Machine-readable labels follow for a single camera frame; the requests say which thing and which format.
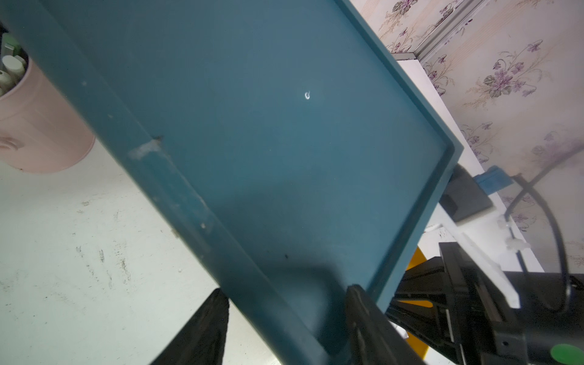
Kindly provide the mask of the teal drawer cabinet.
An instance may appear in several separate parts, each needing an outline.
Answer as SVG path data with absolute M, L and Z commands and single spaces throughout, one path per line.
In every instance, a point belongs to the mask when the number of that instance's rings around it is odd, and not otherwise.
M 3 1 L 1 20 L 283 364 L 347 364 L 462 146 L 349 1 Z

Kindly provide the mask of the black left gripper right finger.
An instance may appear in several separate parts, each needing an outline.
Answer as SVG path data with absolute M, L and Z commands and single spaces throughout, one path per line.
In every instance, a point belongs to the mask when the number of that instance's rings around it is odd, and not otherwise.
M 358 284 L 348 287 L 345 316 L 353 364 L 423 364 Z

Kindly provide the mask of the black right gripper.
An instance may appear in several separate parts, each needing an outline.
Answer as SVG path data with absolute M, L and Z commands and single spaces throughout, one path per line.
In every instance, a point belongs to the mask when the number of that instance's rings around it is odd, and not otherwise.
M 521 307 L 503 294 L 458 243 L 406 271 L 388 318 L 457 364 L 581 364 L 583 276 L 571 275 L 567 312 L 546 310 L 521 272 L 506 276 Z

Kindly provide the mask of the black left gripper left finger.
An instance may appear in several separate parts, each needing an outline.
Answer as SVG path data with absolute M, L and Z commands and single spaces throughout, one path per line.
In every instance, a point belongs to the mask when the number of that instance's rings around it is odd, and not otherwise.
M 151 364 L 223 363 L 229 308 L 230 302 L 224 292 L 219 288 L 213 290 Z

